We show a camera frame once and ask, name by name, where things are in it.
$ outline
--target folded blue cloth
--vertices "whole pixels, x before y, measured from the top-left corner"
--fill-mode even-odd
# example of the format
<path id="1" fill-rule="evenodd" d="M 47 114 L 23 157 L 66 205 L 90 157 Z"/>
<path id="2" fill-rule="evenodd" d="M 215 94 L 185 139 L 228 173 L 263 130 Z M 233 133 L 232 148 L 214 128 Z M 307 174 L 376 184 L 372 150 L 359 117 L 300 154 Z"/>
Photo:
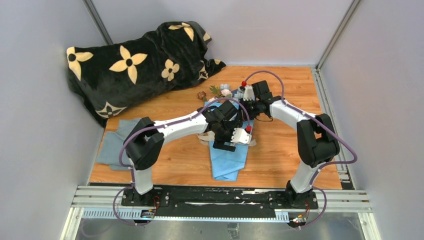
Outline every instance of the folded blue cloth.
<path id="1" fill-rule="evenodd" d="M 221 103 L 214 103 L 212 106 L 219 107 Z M 248 122 L 243 122 L 243 128 L 246 128 Z M 213 179 L 218 181 L 236 181 L 239 175 L 239 170 L 245 167 L 246 158 L 248 156 L 248 145 L 236 144 L 235 151 L 225 151 L 215 149 L 214 142 L 209 142 L 210 162 L 212 166 Z"/>
<path id="2" fill-rule="evenodd" d="M 112 170 L 115 171 L 128 171 L 128 167 L 123 167 L 119 163 L 119 153 L 124 140 L 131 133 L 133 128 L 140 121 L 140 118 L 132 120 L 120 120 L 118 129 L 116 131 L 108 131 L 103 139 L 103 145 L 100 152 L 97 155 L 96 162 L 99 164 L 107 164 Z M 130 160 L 127 157 L 125 151 L 122 155 L 122 162 L 124 164 L 130 164 Z"/>

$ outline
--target black and white robotic arm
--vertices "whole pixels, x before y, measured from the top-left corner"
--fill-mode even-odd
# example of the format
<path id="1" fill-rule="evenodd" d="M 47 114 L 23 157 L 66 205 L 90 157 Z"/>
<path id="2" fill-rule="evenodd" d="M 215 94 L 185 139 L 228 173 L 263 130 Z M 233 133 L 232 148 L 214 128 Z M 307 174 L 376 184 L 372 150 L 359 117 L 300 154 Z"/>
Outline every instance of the black and white robotic arm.
<path id="1" fill-rule="evenodd" d="M 263 113 L 270 118 L 283 121 L 296 130 L 301 161 L 296 174 L 287 182 L 285 197 L 293 207 L 302 205 L 312 192 L 312 183 L 318 168 L 331 161 L 340 151 L 339 143 L 305 115 L 316 118 L 333 130 L 330 117 L 327 114 L 315 115 L 295 110 L 296 107 L 286 99 L 273 96 L 266 81 L 254 83 L 252 86 L 242 86 L 242 88 L 244 97 L 240 103 L 247 109 L 250 119 Z M 246 114 L 241 109 L 237 110 L 229 100 L 215 109 L 208 107 L 201 114 L 199 114 L 200 109 L 189 115 L 165 121 L 153 122 L 145 117 L 130 133 L 131 136 L 143 128 L 157 127 L 138 135 L 125 148 L 134 168 L 135 189 L 140 195 L 146 194 L 153 188 L 152 166 L 158 159 L 162 146 L 173 140 L 213 131 L 215 133 L 214 148 L 234 151 L 234 146 L 225 143 L 250 143 L 251 128 L 242 128 L 243 121 L 247 118 Z M 321 134 L 321 137 L 316 138 L 315 133 Z"/>

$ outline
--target black blanket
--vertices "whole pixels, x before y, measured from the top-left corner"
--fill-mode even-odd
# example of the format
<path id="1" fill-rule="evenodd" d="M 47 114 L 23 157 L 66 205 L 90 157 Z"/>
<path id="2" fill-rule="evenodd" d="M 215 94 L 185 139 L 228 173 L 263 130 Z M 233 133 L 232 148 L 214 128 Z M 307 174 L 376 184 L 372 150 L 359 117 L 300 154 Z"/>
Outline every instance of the black blanket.
<path id="1" fill-rule="evenodd" d="M 205 59 L 211 40 L 196 22 L 165 22 L 136 40 L 69 47 L 68 84 L 104 126 L 108 118 L 131 106 L 197 86 L 218 73 L 226 65 Z"/>

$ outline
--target wooden tabletop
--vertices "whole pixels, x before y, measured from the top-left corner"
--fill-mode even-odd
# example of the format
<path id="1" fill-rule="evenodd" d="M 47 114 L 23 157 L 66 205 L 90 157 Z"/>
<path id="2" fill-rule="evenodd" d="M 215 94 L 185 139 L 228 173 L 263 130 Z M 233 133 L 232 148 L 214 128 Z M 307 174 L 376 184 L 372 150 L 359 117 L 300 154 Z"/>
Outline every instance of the wooden tabletop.
<path id="1" fill-rule="evenodd" d="M 280 76 L 285 85 L 284 96 L 290 103 L 314 114 L 321 113 L 309 67 L 227 66 L 199 86 L 168 92 L 112 117 L 107 122 L 106 131 L 116 131 L 121 119 L 150 117 L 153 121 L 169 120 L 192 113 L 204 105 L 197 99 L 198 92 L 205 91 L 209 99 L 213 97 L 210 85 L 219 87 L 220 84 L 230 84 L 233 90 L 258 70 L 269 70 Z M 280 82 L 270 74 L 256 74 L 248 83 L 261 80 L 267 80 L 274 96 L 281 95 Z M 258 119 L 268 120 L 268 117 L 260 115 Z M 245 168 L 240 170 L 237 181 L 214 180 L 209 147 L 200 144 L 195 135 L 190 135 L 163 146 L 153 166 L 153 182 L 165 185 L 285 188 L 300 162 L 296 131 L 279 120 L 255 120 L 252 134 L 257 145 L 249 147 Z M 130 181 L 129 171 L 113 171 L 108 165 L 99 163 L 94 164 L 90 177 L 90 182 Z M 324 168 L 315 185 L 325 189 L 341 189 L 335 165 Z"/>

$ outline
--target gray wall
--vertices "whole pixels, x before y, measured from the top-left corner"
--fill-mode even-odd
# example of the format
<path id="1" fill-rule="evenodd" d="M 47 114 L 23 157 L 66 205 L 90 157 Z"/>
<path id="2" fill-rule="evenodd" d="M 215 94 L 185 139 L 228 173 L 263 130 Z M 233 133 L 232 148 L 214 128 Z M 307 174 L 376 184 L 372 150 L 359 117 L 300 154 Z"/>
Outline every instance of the gray wall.
<path id="1" fill-rule="evenodd" d="M 228 65 L 316 64 L 352 0 L 94 0 L 114 43 L 197 21 Z"/>
<path id="2" fill-rule="evenodd" d="M 322 73 L 384 240 L 422 239 L 424 1 L 364 0 Z"/>
<path id="3" fill-rule="evenodd" d="M 0 239 L 59 239 L 102 134 L 68 90 L 65 50 L 104 42 L 80 0 L 0 11 Z"/>

